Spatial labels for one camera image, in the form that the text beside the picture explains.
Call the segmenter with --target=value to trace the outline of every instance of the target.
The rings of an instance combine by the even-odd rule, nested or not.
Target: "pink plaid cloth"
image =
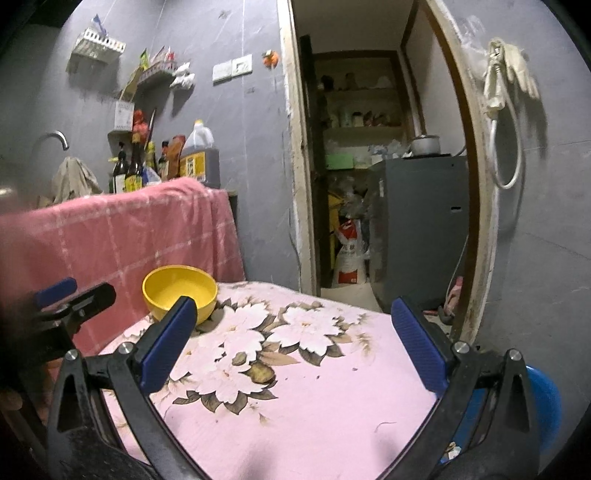
[[[104,281],[114,286],[115,304],[74,337],[84,355],[100,352],[148,313],[141,286],[157,267],[190,265],[216,281],[244,280],[227,192],[193,179],[75,199],[3,223],[2,230],[13,233],[0,242],[0,255],[9,258],[0,286],[4,299],[64,277],[75,278],[79,291]]]

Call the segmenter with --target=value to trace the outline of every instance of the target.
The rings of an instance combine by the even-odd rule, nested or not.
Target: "light switch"
[[[232,60],[232,76],[238,77],[239,75],[245,75],[252,73],[252,55],[246,55],[239,59]]]
[[[232,77],[232,61],[228,60],[224,63],[218,63],[213,66],[212,80],[214,82],[220,82]]]

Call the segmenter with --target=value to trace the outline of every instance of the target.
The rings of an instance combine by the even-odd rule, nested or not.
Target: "silver screw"
[[[68,350],[66,352],[66,360],[76,360],[78,358],[78,350],[73,348],[72,350]]]
[[[453,344],[453,349],[456,353],[468,353],[470,346],[466,342],[456,342]]]
[[[521,352],[519,350],[515,350],[514,348],[512,348],[511,350],[509,350],[509,358],[511,358],[511,360],[515,362],[518,362],[523,358],[523,356],[521,355]]]
[[[130,353],[134,349],[134,344],[131,342],[123,342],[117,347],[119,353]]]

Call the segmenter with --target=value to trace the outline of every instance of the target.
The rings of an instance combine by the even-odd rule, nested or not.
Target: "bowl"
[[[204,322],[216,306],[217,284],[211,275],[186,265],[166,265],[144,278],[142,293],[150,312],[162,320],[181,296],[197,304],[197,324]]]

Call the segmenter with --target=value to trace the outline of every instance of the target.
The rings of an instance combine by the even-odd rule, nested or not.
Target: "cooking pot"
[[[410,151],[414,157],[418,155],[439,155],[441,153],[439,136],[421,135],[420,137],[413,138],[410,142]]]

